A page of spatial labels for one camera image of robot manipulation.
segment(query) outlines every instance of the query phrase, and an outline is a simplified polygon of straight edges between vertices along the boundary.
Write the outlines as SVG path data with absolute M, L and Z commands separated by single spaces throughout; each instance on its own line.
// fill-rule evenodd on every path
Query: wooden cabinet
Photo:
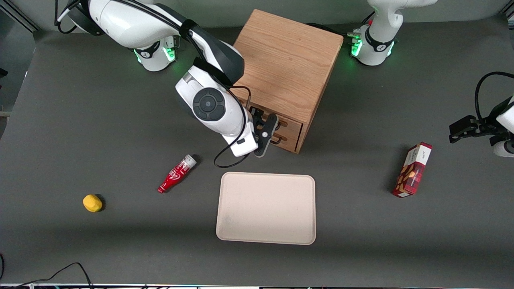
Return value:
M 340 35 L 252 12 L 234 43 L 245 59 L 245 74 L 235 85 L 250 88 L 250 106 L 277 114 L 276 146 L 300 152 L 342 43 Z M 232 91 L 246 104 L 246 90 Z

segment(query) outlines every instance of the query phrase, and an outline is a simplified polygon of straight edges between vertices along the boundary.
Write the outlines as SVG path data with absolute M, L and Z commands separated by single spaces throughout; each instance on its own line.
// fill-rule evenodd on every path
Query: yellow sponge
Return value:
M 87 195 L 83 200 L 82 203 L 84 204 L 84 207 L 86 210 L 90 212 L 98 212 L 102 209 L 102 201 L 95 195 Z

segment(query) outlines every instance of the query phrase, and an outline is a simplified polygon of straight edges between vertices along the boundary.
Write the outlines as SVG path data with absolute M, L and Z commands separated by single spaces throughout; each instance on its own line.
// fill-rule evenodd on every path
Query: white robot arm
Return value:
M 375 9 L 371 25 L 364 24 L 354 30 L 363 35 L 352 50 L 352 56 L 365 65 L 379 65 L 391 54 L 394 37 L 403 24 L 403 8 L 424 7 L 437 0 L 368 0 Z
M 484 75 L 475 89 L 476 117 L 468 115 L 450 125 L 450 143 L 468 137 L 492 135 L 489 142 L 498 156 L 514 157 L 514 97 L 495 106 L 489 116 L 482 117 L 479 108 L 479 91 L 484 80 L 492 75 L 514 78 L 514 74 L 494 71 Z
M 120 45 L 134 49 L 147 70 L 162 70 L 174 60 L 170 53 L 173 36 L 181 36 L 193 44 L 200 58 L 175 86 L 181 96 L 182 107 L 206 127 L 221 134 L 234 156 L 251 152 L 258 157 L 264 155 L 278 119 L 271 118 L 275 124 L 265 134 L 269 137 L 254 138 L 256 121 L 229 90 L 244 73 L 244 59 L 234 47 L 163 4 L 145 4 L 135 0 L 70 0 L 68 5 L 73 2 L 76 6 L 69 9 L 69 14 L 79 28 L 92 33 L 82 27 L 82 19 L 71 17 L 73 9 L 86 8 L 88 17 L 103 32 Z

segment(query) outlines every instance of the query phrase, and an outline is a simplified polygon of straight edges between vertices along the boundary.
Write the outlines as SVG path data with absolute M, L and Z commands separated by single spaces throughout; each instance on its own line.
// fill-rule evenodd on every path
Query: black cable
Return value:
M 77 28 L 76 25 L 73 25 L 73 27 L 68 30 L 68 31 L 63 31 L 62 28 L 61 28 L 61 22 L 57 23 L 57 29 L 59 30 L 60 33 L 62 34 L 70 34 L 72 33 L 75 29 Z
M 66 11 L 66 9 L 72 9 L 74 6 L 78 5 L 79 4 L 79 1 L 80 0 L 73 0 L 71 2 L 69 2 L 66 7 L 64 7 L 63 9 L 63 12 Z M 55 5 L 55 13 L 54 13 L 54 16 L 53 16 L 53 25 L 54 26 L 57 26 L 57 29 L 59 30 L 60 33 L 62 34 L 70 34 L 72 33 L 76 28 L 77 26 L 76 25 L 73 25 L 73 27 L 68 30 L 68 31 L 63 31 L 62 28 L 61 28 L 61 22 L 57 22 L 57 14 L 58 14 L 58 6 L 59 6 L 59 0 L 56 0 L 56 5 Z
M 56 0 L 56 16 L 55 16 L 55 18 L 56 18 L 56 22 L 57 22 L 57 1 L 58 1 L 58 0 Z M 125 4 L 125 5 L 130 6 L 130 7 L 133 7 L 133 8 L 136 8 L 136 9 L 138 9 L 138 10 L 142 11 L 142 12 L 145 12 L 146 14 L 148 14 L 148 15 L 150 15 L 150 16 L 153 16 L 154 18 L 156 18 L 156 19 L 158 19 L 158 20 L 161 20 L 162 22 L 164 22 L 165 24 L 167 24 L 167 25 L 171 26 L 171 27 L 172 27 L 172 28 L 174 28 L 175 30 L 177 30 L 177 31 L 178 31 L 178 30 L 180 30 L 180 27 L 179 27 L 176 23 L 174 23 L 174 22 L 170 21 L 166 16 L 164 16 L 163 14 L 159 13 L 158 11 L 156 11 L 156 10 L 154 10 L 154 9 L 152 9 L 152 8 L 150 8 L 150 7 L 148 7 L 148 6 L 144 5 L 144 4 L 142 4 L 142 3 L 140 3 L 140 2 L 138 2 L 138 1 L 136 1 L 136 0 L 114 0 L 114 1 L 116 1 L 116 2 L 120 2 L 120 3 L 122 3 L 122 4 Z M 198 52 L 198 54 L 199 54 L 200 58 L 201 58 L 202 60 L 206 61 L 206 58 L 205 58 L 205 55 L 204 55 L 203 51 L 200 49 L 200 47 L 198 46 L 198 44 L 193 40 L 193 38 L 192 38 L 192 36 L 191 36 L 190 34 L 188 34 L 188 35 L 187 35 L 186 40 L 187 40 L 188 42 L 190 42 L 190 43 L 194 46 L 194 48 L 195 48 L 195 49 L 196 49 L 196 51 Z M 218 82 L 219 84 L 221 84 L 221 83 L 220 83 L 220 82 L 219 82 L 219 81 L 218 81 L 214 76 L 212 76 L 212 75 L 211 75 L 211 77 L 212 77 L 216 82 Z M 245 87 L 245 88 L 248 90 L 248 92 L 249 92 L 249 98 L 250 98 L 250 97 L 251 97 L 250 89 L 249 89 L 249 88 L 247 88 L 247 87 Z M 225 89 L 226 89 L 226 90 L 230 93 L 230 95 L 231 95 L 231 96 L 232 96 L 232 97 L 237 101 L 237 103 L 239 104 L 239 106 L 240 106 L 240 108 L 241 108 L 241 112 L 242 112 L 242 114 L 243 114 L 243 127 L 242 127 L 241 132 L 239 133 L 238 137 L 237 137 L 237 138 L 236 138 L 236 139 L 235 139 L 231 144 L 229 144 L 228 146 L 226 146 L 225 148 L 223 148 L 223 149 L 222 149 L 222 150 L 221 150 L 221 151 L 220 151 L 220 152 L 215 156 L 215 158 L 214 158 L 214 161 L 213 161 L 213 162 L 214 162 L 214 165 L 215 165 L 215 166 L 217 166 L 217 167 L 219 167 L 219 168 L 231 168 L 231 167 L 233 167 L 233 166 L 235 166 L 235 165 L 238 165 L 238 164 L 240 164 L 242 161 L 244 161 L 244 160 L 248 157 L 248 155 L 249 155 L 249 154 L 246 154 L 242 159 L 240 159 L 240 160 L 238 160 L 237 162 L 235 162 L 235 163 L 233 163 L 233 164 L 231 164 L 231 165 L 228 165 L 228 166 L 220 166 L 220 165 L 216 164 L 216 160 L 218 159 L 218 157 L 219 157 L 221 154 L 223 154 L 227 149 L 229 149 L 229 148 L 230 148 L 230 147 L 231 147 L 231 146 L 232 146 L 236 141 L 238 141 L 238 140 L 239 140 L 239 138 L 243 135 L 244 129 L 245 129 L 245 127 L 246 127 L 246 119 L 247 119 L 246 112 L 245 112 L 245 109 L 244 109 L 243 105 L 239 102 L 239 100 L 238 100 L 238 99 L 237 99 L 237 97 L 234 95 L 234 93 L 233 93 L 232 91 L 230 91 L 230 87 L 225 87 Z
M 239 85 L 239 86 L 232 86 L 231 88 L 244 88 L 246 91 L 248 91 L 248 99 L 246 100 L 246 106 L 245 108 L 248 109 L 248 106 L 250 105 L 250 100 L 252 99 L 252 91 L 246 86 Z
M 0 259 L 2 260 L 2 273 L 0 273 L 0 280 L 1 280 L 2 277 L 4 276 L 4 269 L 5 269 L 4 255 L 0 254 Z
M 338 35 L 346 36 L 346 33 L 338 32 L 336 30 L 333 30 L 330 27 L 327 27 L 325 25 L 321 25 L 321 24 L 318 24 L 318 23 L 305 23 L 305 25 L 316 27 L 318 29 L 325 30 L 325 31 L 328 31 L 328 32 L 332 32 L 332 33 L 335 33 L 335 34 L 338 34 Z
M 74 262 L 72 264 L 69 264 L 68 266 L 62 268 L 61 270 L 55 272 L 52 277 L 48 278 L 48 279 L 37 279 L 37 280 L 34 280 L 34 281 L 30 281 L 30 282 L 26 282 L 26 283 L 23 283 L 23 284 L 20 284 L 18 286 L 13 286 L 13 287 L 8 287 L 9 289 L 21 289 L 23 288 L 24 286 L 27 286 L 29 284 L 32 284 L 32 283 L 36 283 L 36 282 L 42 282 L 42 281 L 49 281 L 51 280 L 53 277 L 55 277 L 57 274 L 59 274 L 60 272 L 68 269 L 68 267 L 72 266 L 72 265 L 79 265 L 80 266 L 80 269 L 82 269 L 82 272 L 84 273 L 84 275 L 86 276 L 86 280 L 87 280 L 87 284 L 89 285 L 89 288 L 90 289 L 94 289 L 93 287 L 93 283 L 91 283 L 91 279 L 89 278 L 89 275 L 87 274 L 86 270 L 84 269 L 84 267 L 82 266 L 82 264 L 80 264 L 79 262 Z
M 507 76 L 510 78 L 514 78 L 514 74 L 510 74 L 510 73 L 506 73 L 506 72 L 502 72 L 502 71 L 493 71 L 491 73 L 484 75 L 480 79 L 480 81 L 476 85 L 476 89 L 475 89 L 475 111 L 476 111 L 476 117 L 479 119 L 480 123 L 484 123 L 484 119 L 482 118 L 482 115 L 480 114 L 480 108 L 479 108 L 480 87 L 482 86 L 482 83 L 484 82 L 484 80 L 486 80 L 486 78 L 490 77 L 491 75 L 501 75 L 501 76 Z
M 246 115 L 246 111 L 243 107 L 243 105 L 239 102 L 239 100 L 237 99 L 237 96 L 235 96 L 235 94 L 230 91 L 230 88 L 227 89 L 227 91 L 230 93 L 230 95 L 237 101 L 237 103 L 239 104 L 239 107 L 241 108 L 241 113 L 243 114 L 243 127 L 241 128 L 241 132 L 239 132 L 239 135 L 237 136 L 237 138 L 235 138 L 228 146 L 224 147 L 215 157 L 214 157 L 214 160 L 212 161 L 214 163 L 215 166 L 217 166 L 218 168 L 222 168 L 222 169 L 227 169 L 227 168 L 232 168 L 234 166 L 237 166 L 239 165 L 240 163 L 242 163 L 244 160 L 246 160 L 246 158 L 250 155 L 250 153 L 247 153 L 246 155 L 243 156 L 243 158 L 241 158 L 240 160 L 236 161 L 235 163 L 231 164 L 231 165 L 227 165 L 227 166 L 220 166 L 216 163 L 216 160 L 219 158 L 219 156 L 221 156 L 227 149 L 229 149 L 236 141 L 239 140 L 239 138 L 243 135 L 243 132 L 245 131 L 245 127 L 246 127 L 246 118 L 247 118 L 247 115 Z
M 362 24 L 365 24 L 370 18 L 371 16 L 373 16 L 373 14 L 375 14 L 375 10 L 373 10 L 373 12 L 371 12 L 370 15 L 368 15 L 366 18 L 364 18 L 364 20 L 362 20 Z

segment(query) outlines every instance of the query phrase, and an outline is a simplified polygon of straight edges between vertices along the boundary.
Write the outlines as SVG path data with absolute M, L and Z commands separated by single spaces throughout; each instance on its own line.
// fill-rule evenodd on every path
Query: table surface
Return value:
M 233 42 L 238 31 L 212 33 Z M 493 155 L 487 138 L 448 143 L 448 125 L 474 113 L 480 77 L 512 72 L 504 16 L 405 24 L 380 67 L 360 65 L 343 47 L 302 152 L 271 147 L 232 169 L 311 175 L 310 246 L 216 237 L 228 170 L 212 158 L 225 144 L 175 101 L 194 57 L 189 44 L 173 66 L 151 73 L 108 37 L 35 38 L 0 141 L 2 281 L 48 278 L 79 261 L 96 283 L 514 287 L 514 162 Z M 493 77 L 481 107 L 511 94 L 510 79 Z M 420 141 L 433 151 L 418 194 L 398 199 L 390 192 L 407 148 Z M 186 154 L 203 160 L 157 193 Z M 90 193 L 105 197 L 104 212 L 83 208 Z M 84 277 L 70 268 L 54 280 Z

